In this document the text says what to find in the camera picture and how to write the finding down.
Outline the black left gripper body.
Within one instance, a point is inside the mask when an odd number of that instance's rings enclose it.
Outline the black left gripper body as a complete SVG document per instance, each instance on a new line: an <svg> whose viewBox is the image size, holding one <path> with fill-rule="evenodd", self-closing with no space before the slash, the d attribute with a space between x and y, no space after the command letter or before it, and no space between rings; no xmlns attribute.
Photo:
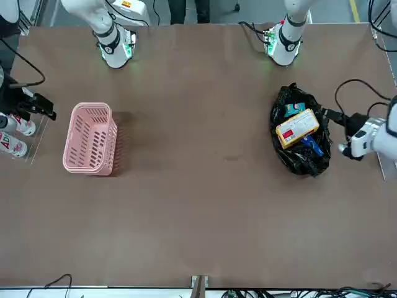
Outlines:
<svg viewBox="0 0 397 298"><path fill-rule="evenodd" d="M369 116L360 113L354 113L351 116L346 116L345 131L348 137L355 135L369 119Z"/></svg>

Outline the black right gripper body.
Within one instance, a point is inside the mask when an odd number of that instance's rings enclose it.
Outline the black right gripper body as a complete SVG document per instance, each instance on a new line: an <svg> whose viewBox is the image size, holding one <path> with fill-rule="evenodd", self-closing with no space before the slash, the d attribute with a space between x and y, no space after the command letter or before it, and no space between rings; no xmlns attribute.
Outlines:
<svg viewBox="0 0 397 298"><path fill-rule="evenodd" d="M9 77L1 77L1 113L18 117L30 117L30 112L19 107L19 104L29 103L33 93L26 88L10 88L16 81Z"/></svg>

